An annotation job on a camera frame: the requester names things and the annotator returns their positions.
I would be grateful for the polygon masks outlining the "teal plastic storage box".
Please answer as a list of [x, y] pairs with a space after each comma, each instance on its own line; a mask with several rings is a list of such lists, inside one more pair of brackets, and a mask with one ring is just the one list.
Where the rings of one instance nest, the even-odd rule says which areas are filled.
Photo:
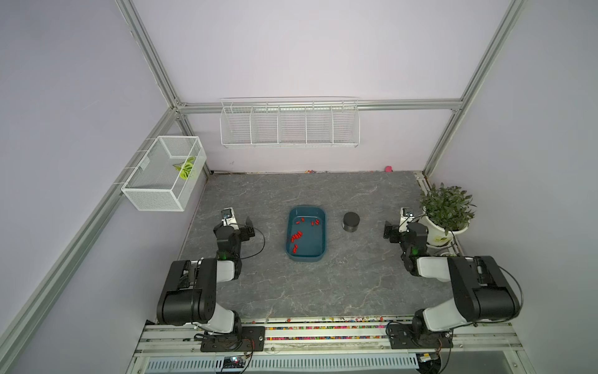
[[[302, 232], [303, 236], [291, 242], [291, 235]], [[285, 252], [296, 262], [314, 263], [324, 257], [326, 253], [326, 214], [320, 207], [297, 206], [293, 207], [288, 216]], [[296, 254], [293, 254], [294, 245], [298, 245]]]

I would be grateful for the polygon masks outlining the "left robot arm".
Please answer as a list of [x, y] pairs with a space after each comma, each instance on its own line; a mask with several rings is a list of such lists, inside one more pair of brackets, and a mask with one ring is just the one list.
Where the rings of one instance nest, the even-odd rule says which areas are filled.
[[255, 236], [255, 228], [249, 218], [244, 224], [224, 218], [213, 232], [215, 257], [171, 264], [157, 303], [157, 321], [173, 326], [196, 324], [208, 333], [239, 337], [240, 316], [217, 303], [216, 286], [239, 278], [241, 243]]

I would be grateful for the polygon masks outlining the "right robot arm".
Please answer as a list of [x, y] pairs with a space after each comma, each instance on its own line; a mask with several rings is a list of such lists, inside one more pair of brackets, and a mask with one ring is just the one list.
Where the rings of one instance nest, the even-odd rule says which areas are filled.
[[386, 221], [383, 238], [400, 246], [401, 260], [414, 277], [449, 283], [453, 296], [434, 307], [416, 311], [408, 331], [421, 335], [440, 334], [479, 322], [506, 323], [523, 308], [522, 288], [517, 295], [510, 275], [493, 257], [436, 257], [428, 252], [428, 227], [418, 222], [392, 224]]

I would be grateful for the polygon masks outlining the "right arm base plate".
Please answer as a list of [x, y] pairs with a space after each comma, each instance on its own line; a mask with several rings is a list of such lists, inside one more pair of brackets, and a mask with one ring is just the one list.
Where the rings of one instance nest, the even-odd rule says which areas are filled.
[[450, 332], [414, 330], [412, 325], [389, 322], [385, 328], [391, 349], [427, 349], [440, 351], [453, 347]]

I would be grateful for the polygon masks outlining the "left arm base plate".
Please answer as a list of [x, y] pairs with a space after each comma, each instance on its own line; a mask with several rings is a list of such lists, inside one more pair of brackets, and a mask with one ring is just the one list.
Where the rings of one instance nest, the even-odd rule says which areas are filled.
[[207, 334], [200, 339], [201, 352], [262, 352], [266, 343], [266, 329], [242, 326], [228, 334]]

